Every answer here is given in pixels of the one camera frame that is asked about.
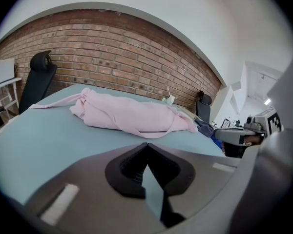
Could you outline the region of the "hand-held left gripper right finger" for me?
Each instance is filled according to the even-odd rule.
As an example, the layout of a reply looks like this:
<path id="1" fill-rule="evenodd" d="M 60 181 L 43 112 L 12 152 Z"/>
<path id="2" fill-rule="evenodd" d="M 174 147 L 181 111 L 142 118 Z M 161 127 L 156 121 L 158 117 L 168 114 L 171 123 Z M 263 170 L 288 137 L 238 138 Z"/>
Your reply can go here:
<path id="1" fill-rule="evenodd" d="M 239 160 L 148 144 L 146 234 L 228 234 L 236 206 L 222 196 Z"/>

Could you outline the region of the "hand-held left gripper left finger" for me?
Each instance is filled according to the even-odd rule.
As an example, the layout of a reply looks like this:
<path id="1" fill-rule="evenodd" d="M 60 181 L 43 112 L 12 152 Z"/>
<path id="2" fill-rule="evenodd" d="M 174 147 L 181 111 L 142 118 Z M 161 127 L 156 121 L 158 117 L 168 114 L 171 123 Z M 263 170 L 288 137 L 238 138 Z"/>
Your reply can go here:
<path id="1" fill-rule="evenodd" d="M 148 144 L 82 158 L 16 211 L 38 234 L 158 234 L 165 230 L 142 185 Z"/>

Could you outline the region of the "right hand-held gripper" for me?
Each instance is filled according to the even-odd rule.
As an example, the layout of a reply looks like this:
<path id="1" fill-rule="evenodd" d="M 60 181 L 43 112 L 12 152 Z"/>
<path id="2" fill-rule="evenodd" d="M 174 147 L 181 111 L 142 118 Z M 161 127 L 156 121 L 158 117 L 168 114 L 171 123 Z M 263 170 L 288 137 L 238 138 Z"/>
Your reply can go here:
<path id="1" fill-rule="evenodd" d="M 281 121 L 275 109 L 267 109 L 254 116 L 249 116 L 244 124 L 244 128 L 264 134 L 264 137 L 282 130 Z M 213 136 L 225 143 L 243 145 L 246 133 L 242 129 L 221 128 L 214 130 Z"/>

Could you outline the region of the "pink robe garment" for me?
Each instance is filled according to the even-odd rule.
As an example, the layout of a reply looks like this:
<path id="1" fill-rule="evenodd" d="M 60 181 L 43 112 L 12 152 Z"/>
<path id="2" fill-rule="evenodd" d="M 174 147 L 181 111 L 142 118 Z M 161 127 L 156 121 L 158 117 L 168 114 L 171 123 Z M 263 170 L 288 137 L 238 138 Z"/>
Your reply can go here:
<path id="1" fill-rule="evenodd" d="M 198 131 L 193 120 L 174 107 L 101 94 L 90 88 L 48 105 L 33 104 L 31 108 L 54 108 L 69 103 L 73 103 L 71 113 L 91 127 L 121 130 L 147 139 L 161 138 L 175 131 Z"/>

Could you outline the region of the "person's right hand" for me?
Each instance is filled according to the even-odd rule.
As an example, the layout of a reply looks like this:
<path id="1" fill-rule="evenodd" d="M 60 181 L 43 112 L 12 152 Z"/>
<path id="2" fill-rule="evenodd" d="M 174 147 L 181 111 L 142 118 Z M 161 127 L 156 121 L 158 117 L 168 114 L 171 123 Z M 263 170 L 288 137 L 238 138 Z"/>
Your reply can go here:
<path id="1" fill-rule="evenodd" d="M 262 140 L 262 136 L 245 136 L 244 143 L 250 143 L 251 145 L 259 145 L 261 144 Z"/>

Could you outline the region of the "bright blue cloth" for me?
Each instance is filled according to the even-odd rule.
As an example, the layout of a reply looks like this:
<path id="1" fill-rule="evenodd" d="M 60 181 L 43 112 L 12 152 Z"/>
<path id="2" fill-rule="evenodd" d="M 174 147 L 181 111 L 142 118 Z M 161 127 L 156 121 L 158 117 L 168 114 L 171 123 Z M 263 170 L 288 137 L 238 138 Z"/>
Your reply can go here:
<path id="1" fill-rule="evenodd" d="M 225 147 L 221 140 L 218 140 L 216 138 L 212 138 L 213 142 L 222 150 L 223 153 L 225 153 Z"/>

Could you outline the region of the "dark navy cloth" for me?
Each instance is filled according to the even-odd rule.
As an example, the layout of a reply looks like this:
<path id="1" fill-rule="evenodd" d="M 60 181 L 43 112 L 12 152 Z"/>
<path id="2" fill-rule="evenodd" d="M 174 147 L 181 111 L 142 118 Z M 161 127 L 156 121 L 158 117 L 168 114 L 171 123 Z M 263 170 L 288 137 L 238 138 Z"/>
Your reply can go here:
<path id="1" fill-rule="evenodd" d="M 210 124 L 198 119 L 195 119 L 194 122 L 197 124 L 197 129 L 201 134 L 206 137 L 211 137 L 213 135 L 214 129 Z"/>

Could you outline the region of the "black office chair with boxes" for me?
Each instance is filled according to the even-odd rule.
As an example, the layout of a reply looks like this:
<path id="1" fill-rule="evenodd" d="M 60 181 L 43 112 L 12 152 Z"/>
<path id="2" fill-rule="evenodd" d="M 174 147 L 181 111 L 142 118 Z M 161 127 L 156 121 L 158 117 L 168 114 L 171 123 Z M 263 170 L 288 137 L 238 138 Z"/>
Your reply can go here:
<path id="1" fill-rule="evenodd" d="M 26 84 L 19 99 L 19 114 L 22 114 L 33 104 L 41 101 L 49 88 L 49 85 L 56 73 L 57 65 L 52 63 L 50 50 L 35 54 L 30 60 L 30 72 Z M 0 117 L 0 133 L 4 130 L 5 124 Z"/>

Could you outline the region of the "white shelf unit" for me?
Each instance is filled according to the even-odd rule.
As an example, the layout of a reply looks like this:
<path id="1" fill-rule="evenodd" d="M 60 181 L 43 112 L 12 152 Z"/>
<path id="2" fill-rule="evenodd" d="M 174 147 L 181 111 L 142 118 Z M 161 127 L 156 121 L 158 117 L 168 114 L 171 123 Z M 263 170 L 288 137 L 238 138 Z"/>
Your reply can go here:
<path id="1" fill-rule="evenodd" d="M 3 107 L 10 120 L 8 108 L 16 104 L 19 107 L 17 95 L 17 82 L 22 78 L 15 77 L 15 59 L 8 58 L 0 60 L 0 107 Z"/>

